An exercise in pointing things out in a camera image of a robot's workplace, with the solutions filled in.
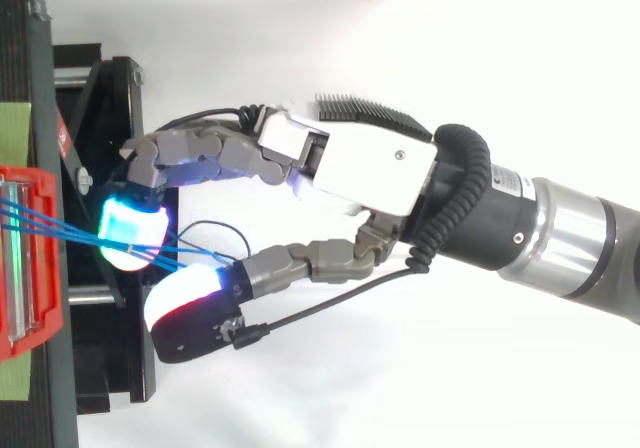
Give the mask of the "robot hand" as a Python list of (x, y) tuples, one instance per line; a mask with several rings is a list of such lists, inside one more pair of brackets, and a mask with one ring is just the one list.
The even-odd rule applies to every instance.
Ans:
[(385, 262), (437, 154), (412, 117), (357, 97), (320, 97), (308, 116), (265, 105), (187, 115), (122, 146), (118, 187), (99, 225), (104, 255), (121, 270), (145, 267), (143, 253), (157, 256), (168, 233), (165, 193), (204, 182), (257, 179), (350, 215), (367, 212), (354, 239), (276, 245), (220, 268), (193, 263), (152, 288), (143, 316), (162, 362), (243, 348), (269, 332), (246, 323), (244, 303), (302, 280), (362, 280)]

